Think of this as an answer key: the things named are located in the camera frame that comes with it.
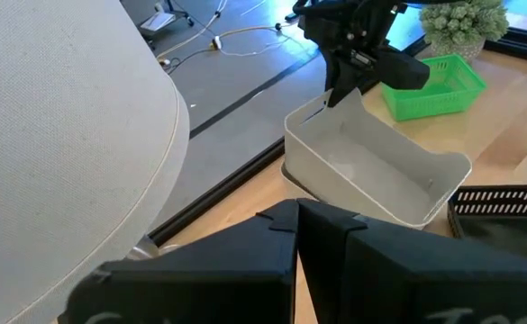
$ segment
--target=white container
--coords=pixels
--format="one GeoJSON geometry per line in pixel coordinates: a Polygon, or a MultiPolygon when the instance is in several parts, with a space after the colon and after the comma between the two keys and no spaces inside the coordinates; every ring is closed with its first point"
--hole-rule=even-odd
{"type": "Polygon", "coordinates": [[[330,93],[286,117],[287,173],[323,202],[422,229],[468,176],[469,159],[420,147],[367,112],[359,90],[334,108],[330,93]]]}

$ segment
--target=green basket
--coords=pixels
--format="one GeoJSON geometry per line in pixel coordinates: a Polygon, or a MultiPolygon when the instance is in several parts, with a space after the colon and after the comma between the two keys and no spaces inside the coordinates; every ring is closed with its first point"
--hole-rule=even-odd
{"type": "Polygon", "coordinates": [[[421,90],[395,90],[383,85],[383,97],[396,121],[465,112],[486,88],[465,60],[457,55],[424,59],[429,80],[421,90]]]}

